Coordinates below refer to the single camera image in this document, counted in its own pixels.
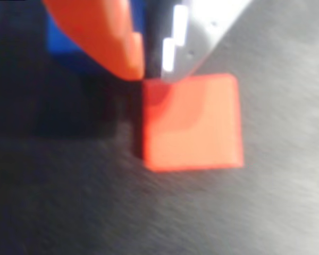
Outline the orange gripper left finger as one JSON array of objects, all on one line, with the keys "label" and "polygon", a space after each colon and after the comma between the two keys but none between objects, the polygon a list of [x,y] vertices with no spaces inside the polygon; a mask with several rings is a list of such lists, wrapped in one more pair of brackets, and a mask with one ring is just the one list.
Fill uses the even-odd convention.
[{"label": "orange gripper left finger", "polygon": [[60,30],[123,80],[144,77],[143,36],[133,28],[130,1],[44,1]]}]

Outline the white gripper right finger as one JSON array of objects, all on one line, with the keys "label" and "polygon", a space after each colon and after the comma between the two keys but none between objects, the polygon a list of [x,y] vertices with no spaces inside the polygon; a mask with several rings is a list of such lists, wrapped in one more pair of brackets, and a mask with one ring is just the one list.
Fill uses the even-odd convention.
[{"label": "white gripper right finger", "polygon": [[173,7],[171,34],[162,41],[163,81],[192,75],[232,28],[250,0],[181,1]]}]

